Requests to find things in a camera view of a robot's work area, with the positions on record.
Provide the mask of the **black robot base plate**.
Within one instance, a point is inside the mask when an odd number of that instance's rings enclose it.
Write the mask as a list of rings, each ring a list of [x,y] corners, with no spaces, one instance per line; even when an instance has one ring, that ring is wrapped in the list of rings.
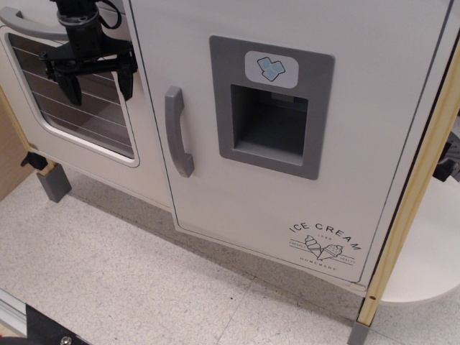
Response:
[[[91,344],[28,304],[26,304],[26,324],[28,344]]]

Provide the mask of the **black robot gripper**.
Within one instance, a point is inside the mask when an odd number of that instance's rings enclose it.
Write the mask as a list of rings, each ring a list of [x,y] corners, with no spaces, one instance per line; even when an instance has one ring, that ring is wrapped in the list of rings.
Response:
[[[78,79],[72,75],[115,71],[125,101],[133,94],[136,60],[132,43],[112,38],[104,33],[98,21],[67,26],[68,43],[40,53],[40,60],[48,73],[55,72],[55,80],[68,100],[82,105]]]

